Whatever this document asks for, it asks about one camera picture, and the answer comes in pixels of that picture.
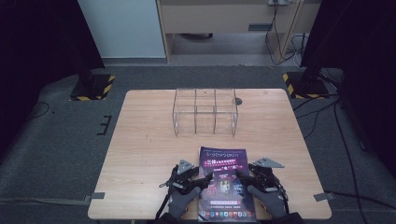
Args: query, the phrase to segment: gray floor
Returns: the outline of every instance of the gray floor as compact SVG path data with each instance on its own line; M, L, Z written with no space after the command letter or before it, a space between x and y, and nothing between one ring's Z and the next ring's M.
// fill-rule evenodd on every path
M122 62L107 64L96 74L116 76L103 101L70 102L77 76L45 87L7 161L0 167L0 199L51 198L81 201L94 192L97 178L120 113L123 97L131 89L281 88L282 74L299 71L292 59L273 65L263 34L214 35L196 40L179 35L170 63ZM340 78L338 70L330 72ZM335 92L328 85L330 92ZM295 111L296 117L319 110L337 97L314 100ZM304 100L290 99L293 107ZM361 196L396 206L396 181L374 152L361 150L360 141L346 112L335 108L353 161ZM106 135L100 124L112 116ZM298 119L305 142L324 189L356 194L346 148L336 125L334 107ZM332 217L307 223L363 223L357 200L338 196L329 201ZM370 224L395 223L396 213L378 203L361 200ZM0 203L0 223L95 223L87 216L88 205ZM101 223L130 223L105 220Z

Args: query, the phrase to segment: purple poster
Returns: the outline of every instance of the purple poster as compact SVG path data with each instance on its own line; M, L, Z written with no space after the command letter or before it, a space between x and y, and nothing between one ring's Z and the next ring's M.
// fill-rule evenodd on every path
M213 179L201 192L200 222L256 222L253 196L236 178L235 170L249 174L245 149L201 147L199 178L213 172Z

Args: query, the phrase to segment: magazine cover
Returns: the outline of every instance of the magazine cover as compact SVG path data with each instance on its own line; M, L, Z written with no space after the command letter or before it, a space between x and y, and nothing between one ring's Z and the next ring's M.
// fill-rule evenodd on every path
M213 172L209 187L201 192L200 222L256 222L253 196L244 188L235 170L249 174L245 149L201 147L199 178Z

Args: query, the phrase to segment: table top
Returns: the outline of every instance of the table top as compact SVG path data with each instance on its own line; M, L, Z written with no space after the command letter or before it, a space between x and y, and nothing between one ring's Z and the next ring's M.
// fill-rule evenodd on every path
M172 110L175 90L128 91L120 112L88 216L92 219L154 219L167 188L159 188L183 159L199 164L200 147L245 148L248 162L263 157L283 169L274 174L289 196L291 212L303 218L332 215L322 193L318 174L306 148L288 95L281 89L237 89L238 120L232 134L190 133L175 135ZM257 219L270 219L255 199ZM186 219L197 219L197 199Z

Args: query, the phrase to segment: person's left hand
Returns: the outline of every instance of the person's left hand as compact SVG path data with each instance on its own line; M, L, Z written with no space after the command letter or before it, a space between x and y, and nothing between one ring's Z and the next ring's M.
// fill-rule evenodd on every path
M186 195L180 194L177 190L171 194L169 199L169 214L172 215L178 221L184 213L187 212L187 206L189 203L201 192L201 189L195 187L190 193Z

